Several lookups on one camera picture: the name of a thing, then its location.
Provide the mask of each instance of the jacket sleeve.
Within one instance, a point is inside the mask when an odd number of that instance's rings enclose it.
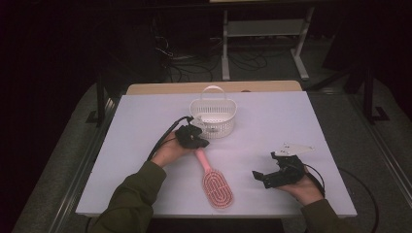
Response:
[[[145,232],[154,214],[152,204],[165,178],[162,168],[145,162],[139,172],[116,188],[109,207],[90,232]]]
[[[358,229],[339,218],[329,202],[324,199],[301,209],[309,232],[356,233]]]

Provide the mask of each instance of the wire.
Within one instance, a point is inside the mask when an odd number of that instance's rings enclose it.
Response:
[[[249,42],[249,48],[250,49],[253,48],[254,45],[252,44],[252,40],[249,40],[248,42]],[[261,50],[259,50],[259,52],[257,54],[253,54],[250,51],[248,51],[248,53],[251,54],[254,58],[251,58],[251,59],[245,59],[244,58],[244,59],[245,60],[254,60],[254,59],[257,59],[258,57],[262,57],[262,55],[265,53],[265,50],[261,49]]]
[[[86,228],[85,228],[85,233],[88,232],[88,226],[90,225],[91,222],[91,217],[88,218],[87,222],[86,222]]]
[[[239,59],[235,58],[233,55],[228,55],[228,58],[235,66],[237,66],[241,70],[257,71],[264,67],[267,67],[267,60],[264,57],[263,57],[263,62],[264,62],[263,65],[260,65],[256,59],[251,60],[251,61],[254,61],[257,65],[251,65],[251,64],[248,64],[247,62],[240,61]]]
[[[170,67],[170,68],[173,68],[173,69],[175,69],[175,70],[177,70],[177,71],[179,72],[179,79],[178,79],[177,83],[179,83],[179,82],[182,80],[182,76],[188,77],[187,75],[184,75],[184,74],[182,73],[182,70],[179,69],[179,68],[177,68],[176,66],[170,64],[169,67]],[[172,71],[170,71],[170,81],[171,81],[172,83],[174,82],[174,81],[173,81]]]
[[[172,58],[173,61],[178,62],[178,61],[185,61],[188,59],[193,59],[193,58],[197,58],[198,55],[182,55],[182,56],[174,56]]]
[[[213,80],[214,76],[212,71],[216,69],[216,67],[220,64],[219,57],[217,56],[216,61],[213,63],[212,67],[206,67],[206,65],[210,62],[211,59],[202,60],[199,58],[199,56],[193,57],[193,61],[191,63],[188,63],[186,60],[185,61],[173,61],[172,64],[169,66],[177,70],[180,74],[180,78],[184,75],[183,72],[189,73],[189,74],[205,74],[208,73],[210,75],[210,82]]]
[[[156,38],[156,39],[162,39],[162,40],[166,43],[165,48],[166,48],[166,49],[169,49],[169,42],[167,41],[166,38],[164,38],[164,37],[162,37],[162,36],[156,36],[155,38]]]
[[[167,72],[167,75],[170,77],[170,82],[173,83],[172,71],[171,71],[171,69],[170,69],[170,66],[168,66],[168,67],[166,68],[166,72]]]
[[[379,225],[379,208],[378,208],[378,203],[377,203],[375,197],[373,196],[372,192],[366,186],[366,184],[363,181],[361,181],[358,177],[356,177],[354,174],[352,174],[352,173],[348,172],[347,170],[345,170],[343,168],[340,168],[340,167],[338,167],[338,169],[339,169],[339,171],[342,171],[342,172],[348,174],[349,176],[351,176],[352,178],[354,178],[355,180],[357,180],[364,187],[364,189],[367,191],[367,193],[369,194],[370,199],[373,202],[373,207],[375,208],[375,222],[373,223],[373,228],[370,232],[371,233],[376,232],[376,229],[378,228],[378,225]]]
[[[263,57],[263,51],[261,51],[258,54],[253,54],[252,52],[244,52],[245,54],[242,54],[242,52],[238,53],[238,55],[244,59],[245,61],[256,61],[258,58],[263,58],[265,59],[265,57]]]
[[[163,54],[165,54],[165,55],[167,55],[167,56],[173,57],[173,52],[166,51],[166,50],[162,50],[162,49],[160,49],[160,48],[154,48],[154,49],[161,51]]]
[[[275,54],[272,54],[272,55],[266,55],[266,54],[264,54],[263,57],[268,57],[268,58],[269,58],[269,57],[281,56],[281,55],[289,52],[292,48],[293,48],[293,47],[289,47],[289,48],[287,48],[287,49],[281,50],[281,51],[279,51],[279,52],[277,52],[277,53],[275,53]]]
[[[163,141],[164,141],[164,139],[167,137],[167,135],[169,135],[169,134],[172,132],[172,130],[173,130],[174,128],[176,128],[176,126],[178,126],[178,124],[180,123],[180,121],[182,121],[182,120],[184,120],[184,119],[186,119],[186,120],[189,122],[189,120],[192,119],[192,117],[190,117],[190,116],[183,116],[183,117],[179,118],[178,120],[176,120],[176,121],[172,124],[172,126],[170,126],[169,129],[166,130],[166,132],[164,132],[164,134],[161,136],[161,138],[160,138],[160,139],[157,141],[157,143],[154,145],[154,148],[152,149],[151,153],[149,154],[147,161],[150,161],[150,160],[154,157],[155,152],[161,147],[161,145],[163,144]]]
[[[324,178],[322,177],[322,175],[314,167],[312,167],[310,165],[307,165],[307,164],[303,164],[303,165],[305,165],[306,167],[309,167],[310,169],[312,169],[313,171],[315,171],[318,174],[318,176],[321,178],[321,181],[322,181],[322,188],[325,190],[325,181],[324,181]]]

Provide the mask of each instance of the hairbrush handle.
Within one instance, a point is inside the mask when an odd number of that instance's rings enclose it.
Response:
[[[202,148],[199,148],[194,151],[194,154],[196,154],[197,159],[199,159],[200,163],[203,166],[203,169],[205,172],[210,171],[211,167],[209,165],[209,162],[207,161],[205,151]]]

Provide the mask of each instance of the white table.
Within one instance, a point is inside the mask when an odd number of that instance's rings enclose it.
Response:
[[[222,97],[219,93],[208,96]],[[300,205],[291,196],[265,189],[252,175],[253,170],[264,174],[277,171],[270,152],[285,142],[314,147],[299,158],[323,175],[326,198],[339,216],[357,214],[306,92],[243,92],[227,97],[237,103],[235,127],[229,136],[210,140],[205,151],[211,166],[220,170],[230,185],[233,204],[223,210],[210,206],[201,185],[203,169],[194,155],[187,155],[165,168],[168,176],[154,203],[154,216],[300,216]],[[139,170],[176,119],[189,116],[189,104],[197,98],[197,93],[123,96],[76,213],[99,216],[115,188]]]

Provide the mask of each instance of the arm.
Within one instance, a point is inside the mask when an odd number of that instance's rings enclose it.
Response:
[[[297,183],[277,188],[288,192],[303,205],[301,211],[309,232],[359,232],[358,229],[336,215],[322,193],[307,176]]]
[[[151,161],[146,161],[139,172],[116,188],[108,208],[90,232],[146,232],[154,213],[152,204],[166,179],[162,167],[192,151],[182,148],[174,133],[164,142]]]

